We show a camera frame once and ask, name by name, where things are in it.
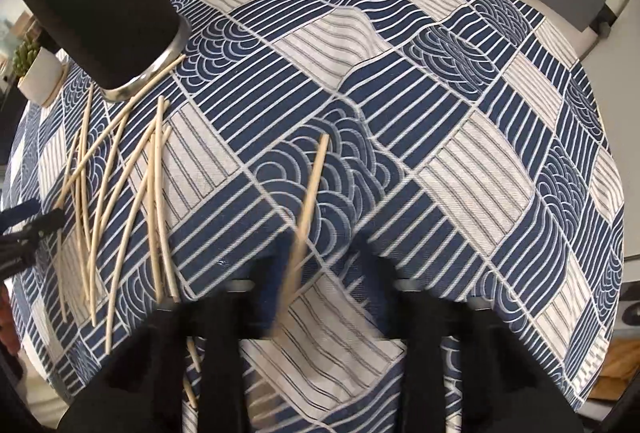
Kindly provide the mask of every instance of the chopstick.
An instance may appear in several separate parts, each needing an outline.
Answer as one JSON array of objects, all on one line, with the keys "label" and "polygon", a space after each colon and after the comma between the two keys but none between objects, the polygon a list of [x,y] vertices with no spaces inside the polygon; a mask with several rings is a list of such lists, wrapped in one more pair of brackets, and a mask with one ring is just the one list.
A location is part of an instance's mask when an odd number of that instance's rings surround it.
[{"label": "chopstick", "polygon": [[[169,294],[174,302],[180,302],[180,291],[175,281],[174,264],[171,261],[171,248],[169,248],[169,237],[166,234],[166,225],[164,221],[164,195],[162,194],[162,145],[164,142],[160,138],[162,128],[162,104],[164,97],[158,97],[158,108],[156,108],[156,138],[154,150],[154,186],[156,197],[156,215],[158,216],[158,234],[160,235],[160,248],[162,249],[162,264],[164,265],[164,276],[169,286]],[[187,349],[193,359],[193,364],[197,371],[200,371],[200,358],[196,351],[195,344],[191,337],[187,337]]]},{"label": "chopstick", "polygon": [[153,76],[149,81],[149,83],[143,86],[135,96],[133,96],[129,101],[127,101],[127,104],[121,109],[121,111],[117,113],[117,115],[111,120],[111,123],[107,125],[107,127],[102,131],[102,133],[97,137],[97,139],[95,139],[91,148],[89,148],[89,150],[87,150],[87,152],[84,153],[84,156],[80,159],[80,162],[76,166],[76,171],[74,172],[73,175],[71,175],[68,183],[65,186],[63,186],[64,194],[66,194],[69,191],[71,187],[71,182],[75,182],[76,178],[78,178],[78,175],[80,174],[79,169],[84,168],[84,165],[89,161],[89,159],[92,158],[95,151],[98,149],[98,146],[100,146],[102,141],[107,138],[111,130],[113,130],[113,128],[115,128],[118,124],[120,124],[120,121],[125,116],[125,114],[128,114],[136,105],[136,103],[140,99],[142,99],[149,90],[151,90],[154,86],[156,86],[156,84],[161,79],[163,79],[164,76],[166,76],[172,68],[180,64],[181,61],[184,59],[184,57],[185,57],[184,54],[181,54],[180,56],[178,56],[178,58],[176,58],[174,61],[169,63],[166,67],[164,67],[161,71],[159,71],[158,74]]},{"label": "chopstick", "polygon": [[[91,120],[91,103],[94,98],[94,84],[89,85],[89,94],[87,95],[86,105],[84,105],[84,116],[82,117],[82,130],[80,133],[80,155],[84,155],[89,136],[89,121]],[[82,226],[84,229],[84,241],[87,250],[91,250],[91,236],[89,230],[89,202],[86,193],[86,175],[84,173],[84,164],[80,163],[76,166],[76,174],[80,175],[81,197],[82,197]]]},{"label": "chopstick", "polygon": [[[66,166],[65,166],[65,174],[62,177],[62,185],[65,185],[66,179],[69,178],[69,172],[71,171],[71,163],[74,159],[74,152],[76,151],[76,146],[78,145],[78,136],[79,132],[76,132],[74,135],[74,140],[71,143],[71,149],[66,156]],[[58,196],[58,200],[56,201],[57,208],[62,208],[65,205],[65,200],[62,196]],[[60,299],[60,312],[62,313],[62,322],[66,323],[66,308],[65,308],[65,293],[63,290],[63,272],[62,272],[62,229],[58,230],[58,236],[56,237],[56,258],[54,259],[53,264],[58,266],[57,275],[58,275],[58,299]]]},{"label": "chopstick", "polygon": [[[149,140],[148,153],[147,183],[150,186],[156,185],[154,168],[156,167],[156,136],[151,134]],[[160,255],[158,254],[158,241],[156,240],[156,200],[154,195],[155,188],[146,190],[146,228],[149,241],[149,256],[151,257],[151,273],[154,278],[154,290],[156,291],[156,301],[159,303],[164,298],[162,290],[162,271],[160,270]]]},{"label": "chopstick", "polygon": [[191,404],[191,407],[193,409],[198,409],[198,401],[196,400],[196,394],[193,392],[191,383],[187,379],[186,375],[182,378],[182,387],[184,388],[184,392],[187,394],[187,399],[189,399],[189,404]]},{"label": "chopstick", "polygon": [[[169,101],[165,101],[164,105],[162,105],[162,109],[166,111],[169,105],[170,105]],[[109,203],[107,204],[106,209],[102,213],[102,221],[100,222],[101,235],[103,235],[105,230],[107,229],[107,224],[109,223],[111,212],[113,211],[113,208],[115,207],[116,202],[118,201],[118,197],[120,196],[120,193],[124,188],[124,185],[127,183],[127,179],[131,175],[133,168],[135,168],[136,162],[138,161],[138,158],[140,157],[142,150],[145,149],[145,146],[147,145],[149,138],[151,137],[151,134],[155,130],[156,130],[156,118],[154,118],[146,127],[145,133],[142,135],[142,137],[140,137],[138,144],[134,148],[133,152],[131,152],[131,155],[129,155],[129,158],[127,159],[127,164],[124,167],[124,170],[122,171],[122,174],[118,179],[118,182],[113,187],[113,191],[111,192],[111,197],[109,198]]]},{"label": "chopstick", "polygon": [[[284,321],[289,316],[289,307],[293,303],[296,292],[300,288],[300,278],[302,276],[302,261],[306,256],[306,239],[309,234],[309,228],[313,220],[314,211],[316,209],[316,197],[318,195],[318,187],[322,177],[322,167],[324,166],[324,158],[329,145],[329,135],[322,134],[318,148],[316,149],[316,158],[306,183],[305,199],[300,209],[298,222],[296,225],[296,234],[289,251],[289,262],[285,270],[282,285],[278,292],[278,305],[276,307],[276,315],[270,330],[270,339],[278,340],[284,334]],[[268,400],[261,400],[265,389],[260,389],[260,385],[254,386],[247,396],[247,410],[250,414],[252,425],[255,429],[263,429],[271,425],[268,423],[273,420],[273,414],[270,414],[272,405]]]},{"label": "chopstick", "polygon": [[282,279],[282,286],[278,293],[278,305],[276,307],[276,316],[273,320],[270,336],[275,337],[282,331],[283,321],[289,314],[289,306],[293,302],[296,291],[300,288],[300,278],[302,269],[300,263],[306,256],[306,238],[309,234],[311,221],[316,209],[316,196],[318,195],[318,186],[322,176],[322,167],[324,166],[324,157],[329,145],[329,134],[322,134],[318,149],[316,150],[316,158],[314,160],[309,181],[306,184],[305,200],[300,209],[300,216],[296,226],[296,234],[289,251],[289,263]]},{"label": "chopstick", "polygon": [[[161,140],[164,142],[171,135],[171,126],[168,126],[164,131],[164,135]],[[122,238],[120,239],[120,246],[118,248],[118,256],[116,258],[116,265],[113,268],[113,276],[111,278],[111,288],[109,292],[109,306],[107,310],[107,326],[106,326],[106,342],[105,342],[105,352],[111,352],[111,334],[113,333],[113,315],[115,313],[116,308],[116,293],[118,291],[118,285],[120,283],[120,273],[122,272],[122,266],[124,264],[124,258],[127,254],[127,244],[129,243],[129,237],[131,236],[131,232],[133,230],[133,225],[136,222],[136,215],[140,209],[140,204],[142,204],[142,197],[145,195],[145,190],[147,188],[151,189],[151,186],[148,186],[148,170],[149,166],[147,166],[147,170],[145,174],[142,175],[142,180],[140,181],[140,186],[138,186],[138,192],[136,193],[136,197],[133,199],[133,203],[129,209],[129,217],[127,218],[127,223],[125,224],[124,230],[122,232]]]},{"label": "chopstick", "polygon": [[109,158],[107,159],[107,164],[104,167],[104,172],[102,174],[102,182],[100,183],[100,192],[98,194],[98,203],[95,208],[95,216],[94,216],[94,232],[91,236],[91,249],[89,252],[89,267],[87,269],[89,273],[89,305],[91,308],[91,323],[95,327],[97,324],[97,320],[95,317],[95,263],[98,256],[98,246],[100,245],[100,239],[102,238],[102,233],[100,232],[100,221],[102,217],[102,205],[104,204],[104,197],[107,194],[107,188],[109,186],[109,178],[111,176],[111,169],[113,169],[113,163],[115,162],[116,156],[118,155],[118,145],[120,144],[120,139],[122,138],[122,134],[124,133],[125,126],[127,126],[127,120],[129,119],[129,114],[126,114],[122,120],[120,121],[120,126],[118,126],[118,131],[116,132],[116,136],[113,138],[111,142],[111,149],[109,150]]},{"label": "chopstick", "polygon": [[82,290],[84,291],[84,299],[89,301],[89,281],[86,277],[86,265],[84,262],[84,235],[82,234],[82,208],[80,207],[80,179],[76,180],[75,192],[71,191],[71,200],[74,204],[74,213],[76,215],[76,248],[78,249],[78,260],[80,263],[80,276],[82,276]]}]

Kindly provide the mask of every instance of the white pot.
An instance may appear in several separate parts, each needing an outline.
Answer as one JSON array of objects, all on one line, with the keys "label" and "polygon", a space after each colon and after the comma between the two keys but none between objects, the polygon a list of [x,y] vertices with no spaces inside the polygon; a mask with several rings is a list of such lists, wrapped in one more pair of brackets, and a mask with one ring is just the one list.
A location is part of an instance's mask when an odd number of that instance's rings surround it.
[{"label": "white pot", "polygon": [[41,48],[18,88],[30,102],[47,106],[62,77],[62,63],[45,48]]}]

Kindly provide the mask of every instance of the succulent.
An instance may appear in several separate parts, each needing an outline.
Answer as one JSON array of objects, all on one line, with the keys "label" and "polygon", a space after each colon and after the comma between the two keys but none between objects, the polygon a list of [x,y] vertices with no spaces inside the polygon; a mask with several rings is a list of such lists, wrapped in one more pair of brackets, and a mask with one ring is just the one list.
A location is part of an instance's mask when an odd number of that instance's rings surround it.
[{"label": "succulent", "polygon": [[14,72],[18,77],[24,76],[29,71],[39,51],[38,43],[28,37],[25,37],[24,41],[20,43],[20,47],[15,50],[14,54]]}]

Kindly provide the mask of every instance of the patterned tablecloth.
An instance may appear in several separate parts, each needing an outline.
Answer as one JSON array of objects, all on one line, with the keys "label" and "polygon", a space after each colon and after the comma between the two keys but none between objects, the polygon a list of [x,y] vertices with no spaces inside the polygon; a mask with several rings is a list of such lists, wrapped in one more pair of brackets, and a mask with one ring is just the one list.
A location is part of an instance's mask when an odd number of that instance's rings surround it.
[{"label": "patterned tablecloth", "polygon": [[[584,400],[612,333],[623,198],[589,80],[549,20],[520,0],[171,1],[193,28],[187,59],[131,114],[110,183],[166,96],[164,196],[185,299],[246,275],[292,227],[319,134],[331,136],[296,328],[283,344],[242,344],[248,380],[276,387],[272,430],[392,428],[404,350],[370,339],[366,280],[346,252],[364,227],[402,275],[441,297],[491,300],[569,402]],[[50,108],[28,106],[4,207],[33,197],[52,206],[89,82],[72,65]],[[121,108],[94,96],[90,143]],[[92,211],[110,145],[89,164]],[[78,282],[70,200],[60,265],[49,239],[14,280],[24,348],[67,398],[105,359],[106,293],[145,168],[143,153],[100,247],[97,327]],[[115,345],[154,305],[145,211],[120,280]],[[456,340],[443,349],[456,426]],[[197,391],[193,366],[188,374]]]}]

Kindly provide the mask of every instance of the potted plant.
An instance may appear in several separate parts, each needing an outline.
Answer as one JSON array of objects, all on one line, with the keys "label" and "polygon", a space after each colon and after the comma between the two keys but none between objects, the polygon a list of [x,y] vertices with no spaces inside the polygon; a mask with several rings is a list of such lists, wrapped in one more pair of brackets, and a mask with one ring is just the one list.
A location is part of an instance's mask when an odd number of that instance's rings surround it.
[{"label": "potted plant", "polygon": [[14,72],[20,77],[18,88],[40,106],[49,106],[62,77],[62,63],[54,54],[26,37],[14,54]]}]

